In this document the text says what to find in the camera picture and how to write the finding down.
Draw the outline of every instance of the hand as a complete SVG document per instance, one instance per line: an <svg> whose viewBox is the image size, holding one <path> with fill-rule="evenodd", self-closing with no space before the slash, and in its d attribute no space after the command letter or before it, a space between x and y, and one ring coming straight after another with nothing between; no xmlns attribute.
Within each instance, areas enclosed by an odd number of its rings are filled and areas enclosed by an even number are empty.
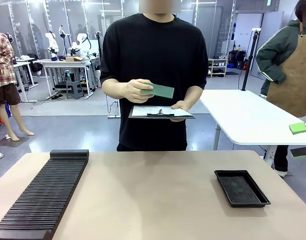
<svg viewBox="0 0 306 240"><path fill-rule="evenodd" d="M185 101L178 101L177 104L172 106L172 109L183 109L185 111L188 111L191 107L189 106L189 104ZM172 122L180 122L180 121L184 121L184 118L181 119L171 119Z"/></svg>
<svg viewBox="0 0 306 240"><path fill-rule="evenodd" d="M152 86L145 84L148 82L150 83L151 81L146 79L130 80L123 90L123 97L136 104L142 104L146 102L148 99L154 97L154 95L141 93L141 90L153 90Z"/></svg>

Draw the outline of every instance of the black slotted organizer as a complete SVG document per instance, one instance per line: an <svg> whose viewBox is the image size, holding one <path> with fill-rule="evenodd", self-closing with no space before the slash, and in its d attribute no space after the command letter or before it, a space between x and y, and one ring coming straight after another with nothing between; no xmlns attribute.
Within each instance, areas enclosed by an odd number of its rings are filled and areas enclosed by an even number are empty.
<svg viewBox="0 0 306 240"><path fill-rule="evenodd" d="M0 240L51 240L83 171L88 150L53 150L0 222Z"/></svg>

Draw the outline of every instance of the cardboard box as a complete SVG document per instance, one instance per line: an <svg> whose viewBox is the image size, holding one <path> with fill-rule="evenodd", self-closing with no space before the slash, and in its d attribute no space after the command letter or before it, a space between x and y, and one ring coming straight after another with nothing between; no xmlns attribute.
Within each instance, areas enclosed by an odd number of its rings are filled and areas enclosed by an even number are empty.
<svg viewBox="0 0 306 240"><path fill-rule="evenodd" d="M82 62L84 59L84 57L80 57L80 56L68 56L66 57L66 61L68 62Z"/></svg>

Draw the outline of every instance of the beige tabletop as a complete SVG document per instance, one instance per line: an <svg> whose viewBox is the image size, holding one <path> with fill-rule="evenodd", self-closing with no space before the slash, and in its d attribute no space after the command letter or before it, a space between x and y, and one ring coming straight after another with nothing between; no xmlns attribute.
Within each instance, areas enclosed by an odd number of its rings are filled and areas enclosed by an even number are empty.
<svg viewBox="0 0 306 240"><path fill-rule="evenodd" d="M0 178L0 220L49 159ZM214 170L248 170L271 201L231 208ZM306 205L251 151L91 153L53 240L306 240Z"/></svg>

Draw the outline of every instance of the black pants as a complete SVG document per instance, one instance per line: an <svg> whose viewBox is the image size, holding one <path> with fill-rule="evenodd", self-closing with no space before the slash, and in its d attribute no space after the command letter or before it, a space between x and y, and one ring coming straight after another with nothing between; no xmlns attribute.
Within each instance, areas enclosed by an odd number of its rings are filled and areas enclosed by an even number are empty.
<svg viewBox="0 0 306 240"><path fill-rule="evenodd" d="M274 156L274 166L275 170L281 172L287 172L288 161L286 159L287 156L287 145L279 145L277 146L276 153Z"/></svg>
<svg viewBox="0 0 306 240"><path fill-rule="evenodd" d="M117 151L119 152L164 152L164 151L186 151L187 148L187 144L184 146L171 146L171 147L162 147L162 148L158 148L158 147L150 147L148 149L134 149L134 148L130 148L130 147L126 147L122 144L118 144L117 146Z"/></svg>

